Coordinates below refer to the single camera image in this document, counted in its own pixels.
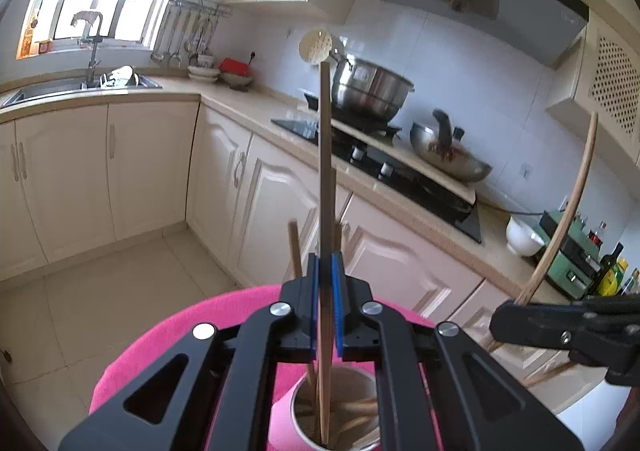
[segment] white strainer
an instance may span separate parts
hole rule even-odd
[[[335,35],[319,28],[304,34],[298,45],[300,57],[311,65],[328,60],[334,50],[340,55],[344,53],[344,46]]]

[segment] beige countertop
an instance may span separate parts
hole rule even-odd
[[[317,164],[318,154],[315,146],[271,123],[272,118],[313,117],[292,102],[287,104],[255,91],[236,92],[222,84],[207,84],[186,78],[154,77],[154,80],[162,85],[161,90],[96,91],[81,95],[59,95],[11,106],[0,110],[0,124],[46,111],[105,102],[201,100],[205,105],[228,116],[299,160],[309,165]],[[9,91],[0,94],[0,102],[12,93]],[[479,208],[483,239],[479,244],[433,213],[342,160],[334,158],[334,164],[337,168],[338,184],[386,212],[508,295],[515,297],[531,276],[532,264],[507,250],[504,233],[506,220],[492,214],[489,209],[483,206]],[[567,303],[562,295],[546,283],[542,284],[534,300],[542,303]]]

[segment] white bowl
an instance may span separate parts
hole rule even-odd
[[[222,79],[229,86],[237,88],[238,86],[246,86],[254,80],[252,77],[238,76],[236,74],[229,74],[222,72]]]
[[[209,84],[216,82],[218,80],[217,77],[202,77],[202,76],[195,76],[192,73],[189,73],[189,78],[192,81],[198,81],[198,82],[208,82]]]
[[[216,64],[215,56],[206,56],[204,54],[198,54],[198,66],[201,68],[213,68]]]
[[[507,249],[519,256],[533,256],[545,245],[545,240],[522,220],[511,217],[507,225]]]
[[[202,66],[187,66],[187,69],[191,75],[198,77],[218,77],[220,70],[217,68],[202,68]]]

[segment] kitchen sink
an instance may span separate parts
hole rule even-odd
[[[138,85],[128,84],[127,86],[107,87],[102,88],[100,86],[100,78],[94,79],[92,84],[84,82],[83,77],[57,79],[56,81],[39,82],[38,84],[30,84],[16,90],[16,92],[9,97],[6,101],[0,104],[0,109],[13,106],[14,104],[21,104],[30,100],[35,100],[42,97],[52,97],[53,95],[70,95],[70,94],[84,94],[86,92],[110,91],[110,90],[146,90],[148,88],[162,88],[160,84],[152,81],[148,77],[138,76]]]

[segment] pink cup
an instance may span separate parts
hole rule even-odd
[[[312,417],[298,419],[295,415],[296,401],[299,397],[310,398],[306,374],[271,408],[269,425],[269,443],[277,451],[326,451],[315,444],[305,433],[310,433]],[[345,365],[334,365],[331,374],[332,402],[352,402],[370,399],[376,396],[376,380],[368,371]],[[329,435],[342,425],[340,413],[333,413],[329,426]],[[334,446],[335,451],[349,451],[351,442],[369,434],[378,427],[378,419],[345,432]],[[357,451],[371,451],[380,445],[380,437],[357,448]]]

